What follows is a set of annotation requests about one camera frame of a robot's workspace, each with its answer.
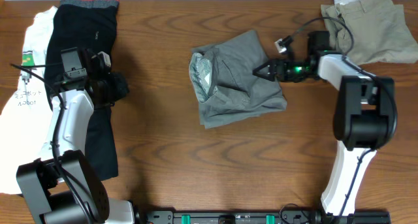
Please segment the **grey shorts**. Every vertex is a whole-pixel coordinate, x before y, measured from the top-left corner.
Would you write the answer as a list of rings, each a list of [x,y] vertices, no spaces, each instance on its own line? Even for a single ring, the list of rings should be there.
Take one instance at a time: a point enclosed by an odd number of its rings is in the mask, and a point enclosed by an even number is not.
[[[210,129],[287,108],[278,82],[253,75],[268,61],[257,32],[192,49],[189,77],[200,124]]]

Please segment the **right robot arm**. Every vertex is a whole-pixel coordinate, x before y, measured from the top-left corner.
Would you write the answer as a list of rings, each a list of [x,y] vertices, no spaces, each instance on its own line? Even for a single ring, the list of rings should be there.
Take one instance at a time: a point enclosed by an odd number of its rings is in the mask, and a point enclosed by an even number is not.
[[[263,63],[253,75],[272,82],[324,80],[338,91],[332,123],[337,152],[321,195],[321,222],[354,223],[355,200],[366,169],[396,131],[394,81],[362,70],[332,48],[329,38],[327,31],[309,33],[308,57],[301,62],[294,59],[291,36],[277,40],[276,48],[286,58]]]

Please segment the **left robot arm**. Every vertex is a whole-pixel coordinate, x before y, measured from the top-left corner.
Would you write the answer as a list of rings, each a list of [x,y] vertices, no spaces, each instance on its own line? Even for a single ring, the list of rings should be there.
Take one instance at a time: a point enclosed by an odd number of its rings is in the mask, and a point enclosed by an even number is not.
[[[90,118],[129,89],[110,56],[85,48],[61,51],[63,74],[50,88],[52,119],[38,159],[16,180],[35,223],[137,223],[132,202],[111,199],[85,156]]]

